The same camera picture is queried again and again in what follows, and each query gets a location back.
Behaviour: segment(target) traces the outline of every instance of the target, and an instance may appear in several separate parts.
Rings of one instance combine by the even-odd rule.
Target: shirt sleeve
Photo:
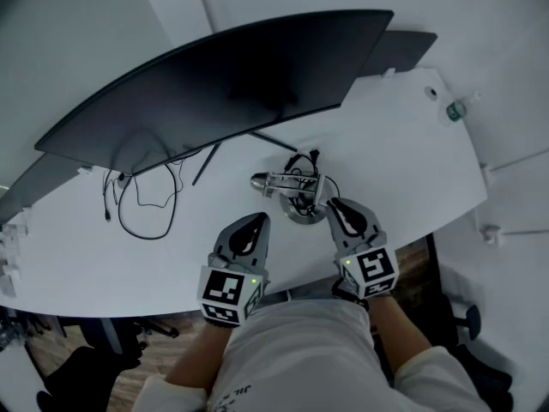
[[[145,382],[132,412],[198,412],[207,400],[204,389],[171,385],[155,375]]]
[[[436,411],[490,412],[462,364],[443,347],[429,348],[402,365],[395,389]]]

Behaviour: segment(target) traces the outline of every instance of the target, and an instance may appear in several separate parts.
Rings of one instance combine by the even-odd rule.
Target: person
[[[266,296],[235,330],[206,324],[165,379],[147,380],[133,410],[489,411],[461,364],[432,347],[390,294],[368,302],[369,313],[299,288]],[[369,316],[394,388],[374,351]]]

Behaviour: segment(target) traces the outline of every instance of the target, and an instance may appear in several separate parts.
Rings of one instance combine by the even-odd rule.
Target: monitor stand leg
[[[252,137],[257,138],[257,139],[261,139],[262,141],[272,143],[273,145],[276,145],[278,147],[282,147],[284,149],[288,149],[288,150],[290,150],[294,153],[298,152],[297,148],[294,148],[294,147],[288,145],[287,143],[276,140],[273,137],[266,136],[263,133],[258,133],[256,131],[252,131],[251,133],[248,133],[248,134]],[[195,179],[192,181],[193,186],[196,185],[196,183],[198,182],[198,179],[202,176],[202,173],[204,172],[204,170],[208,166],[209,162],[214,158],[214,155],[217,152],[217,150],[220,148],[220,146],[221,146],[220,143],[216,143],[214,145],[214,147],[212,148],[212,150],[209,152],[208,158],[204,161],[204,163],[202,163],[202,166],[200,167],[200,171],[198,171],[198,174],[196,175]]]

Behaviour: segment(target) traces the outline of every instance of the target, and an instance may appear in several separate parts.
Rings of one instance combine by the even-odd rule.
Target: white marker cube
[[[395,251],[386,245],[343,257],[339,269],[360,299],[392,290],[399,275]]]
[[[202,266],[197,299],[205,318],[241,325],[262,298],[261,275]]]

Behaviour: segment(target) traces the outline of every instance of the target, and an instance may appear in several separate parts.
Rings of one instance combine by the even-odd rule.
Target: plastic bottle
[[[471,105],[480,100],[480,93],[478,91],[472,92],[465,98],[455,100],[449,106],[446,107],[446,117],[451,122],[458,122],[467,116],[468,111],[471,109]]]

